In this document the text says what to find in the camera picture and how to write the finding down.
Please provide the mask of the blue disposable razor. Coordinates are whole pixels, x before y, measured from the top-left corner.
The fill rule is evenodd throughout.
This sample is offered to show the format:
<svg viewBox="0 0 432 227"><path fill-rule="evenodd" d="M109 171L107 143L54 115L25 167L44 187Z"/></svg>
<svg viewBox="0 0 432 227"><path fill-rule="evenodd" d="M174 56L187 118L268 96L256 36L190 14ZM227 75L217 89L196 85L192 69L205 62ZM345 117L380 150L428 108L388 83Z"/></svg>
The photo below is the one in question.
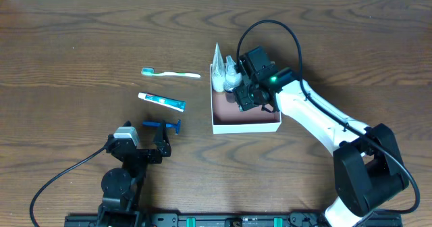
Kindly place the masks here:
<svg viewBox="0 0 432 227"><path fill-rule="evenodd" d="M161 125L160 122L152 122L152 121L143 121L143 126L153 127L157 128ZM166 128L174 129L176 134L180 133L180 127L181 127L181 120L178 120L175 124L173 123L165 123Z"/></svg>

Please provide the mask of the clear pump soap bottle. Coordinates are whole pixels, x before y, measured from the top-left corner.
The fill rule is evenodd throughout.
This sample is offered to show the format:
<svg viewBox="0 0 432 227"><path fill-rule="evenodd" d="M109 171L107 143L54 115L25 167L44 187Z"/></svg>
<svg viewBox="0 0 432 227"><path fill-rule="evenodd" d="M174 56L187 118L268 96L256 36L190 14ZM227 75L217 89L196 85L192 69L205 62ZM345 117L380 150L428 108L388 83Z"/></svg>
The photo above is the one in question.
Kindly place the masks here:
<svg viewBox="0 0 432 227"><path fill-rule="evenodd" d="M223 83L223 89L226 92L225 97L228 103L234 103L235 97L233 89L240 85L242 81L241 73L236 70L236 63L232 59L231 55L226 57L225 65L225 82Z"/></svg>

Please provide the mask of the green white toothpaste tube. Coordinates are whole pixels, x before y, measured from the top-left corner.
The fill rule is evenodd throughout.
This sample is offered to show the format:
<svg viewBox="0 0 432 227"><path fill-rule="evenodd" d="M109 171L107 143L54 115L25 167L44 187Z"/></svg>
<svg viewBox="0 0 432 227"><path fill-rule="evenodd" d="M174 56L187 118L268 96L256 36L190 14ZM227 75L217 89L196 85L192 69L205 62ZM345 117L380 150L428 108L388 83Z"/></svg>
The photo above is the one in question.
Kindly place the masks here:
<svg viewBox="0 0 432 227"><path fill-rule="evenodd" d="M138 98L151 103L156 103L157 105L162 105L176 111L184 112L186 108L185 101L179 101L175 99L170 99L167 97L161 97L158 95L153 95L150 93L139 93Z"/></svg>

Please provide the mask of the green white toothbrush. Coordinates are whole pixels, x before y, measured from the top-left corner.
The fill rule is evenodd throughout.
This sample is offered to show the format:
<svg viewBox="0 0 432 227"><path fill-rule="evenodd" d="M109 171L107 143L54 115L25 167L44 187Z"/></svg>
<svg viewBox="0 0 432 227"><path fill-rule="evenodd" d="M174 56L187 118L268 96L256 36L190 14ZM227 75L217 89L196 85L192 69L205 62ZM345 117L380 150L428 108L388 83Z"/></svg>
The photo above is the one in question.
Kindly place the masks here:
<svg viewBox="0 0 432 227"><path fill-rule="evenodd" d="M187 77L187 78L201 78L200 74L195 73L189 73L189 72L161 72L156 73L153 68L143 68L141 71L141 74L143 76L181 76L181 77Z"/></svg>

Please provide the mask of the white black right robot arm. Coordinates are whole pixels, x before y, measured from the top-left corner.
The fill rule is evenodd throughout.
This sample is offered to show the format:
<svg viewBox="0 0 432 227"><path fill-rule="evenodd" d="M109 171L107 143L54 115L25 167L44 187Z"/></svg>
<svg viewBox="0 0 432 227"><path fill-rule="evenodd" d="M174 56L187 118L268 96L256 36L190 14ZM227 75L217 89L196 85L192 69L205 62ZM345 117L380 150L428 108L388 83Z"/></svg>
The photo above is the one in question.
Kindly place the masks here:
<svg viewBox="0 0 432 227"><path fill-rule="evenodd" d="M323 214L291 213L276 226L400 226L379 206L408 179L393 132L369 127L320 97L290 69L278 70L261 47L240 63L216 51L211 64L212 125L216 134L274 132L282 116L307 129L333 157L337 199Z"/></svg>

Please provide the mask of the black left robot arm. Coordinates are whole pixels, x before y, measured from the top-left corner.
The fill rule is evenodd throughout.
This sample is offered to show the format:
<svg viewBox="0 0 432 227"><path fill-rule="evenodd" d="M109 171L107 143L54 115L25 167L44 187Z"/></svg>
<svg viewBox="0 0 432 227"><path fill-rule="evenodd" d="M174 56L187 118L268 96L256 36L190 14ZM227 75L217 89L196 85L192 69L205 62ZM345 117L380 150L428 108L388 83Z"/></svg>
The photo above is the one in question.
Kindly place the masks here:
<svg viewBox="0 0 432 227"><path fill-rule="evenodd" d="M96 226L151 225L151 217L139 208L139 201L148 165L161 163L171 153L165 122L158 124L155 149L139 149L139 144L138 133L129 121L108 136L104 149L120 160L122 166L103 176L103 198Z"/></svg>

